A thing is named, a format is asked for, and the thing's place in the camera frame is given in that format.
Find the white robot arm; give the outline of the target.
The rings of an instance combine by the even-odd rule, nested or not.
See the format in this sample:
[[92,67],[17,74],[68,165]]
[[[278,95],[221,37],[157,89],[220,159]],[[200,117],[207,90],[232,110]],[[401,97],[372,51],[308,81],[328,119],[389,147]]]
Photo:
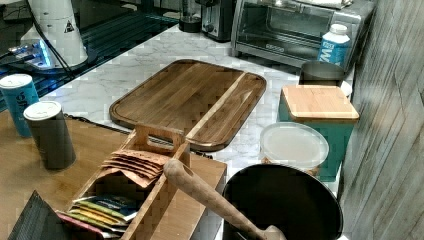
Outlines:
[[37,55],[27,64],[42,71],[76,70],[97,60],[97,53],[83,44],[71,0],[25,3],[33,25],[21,42],[34,44]]

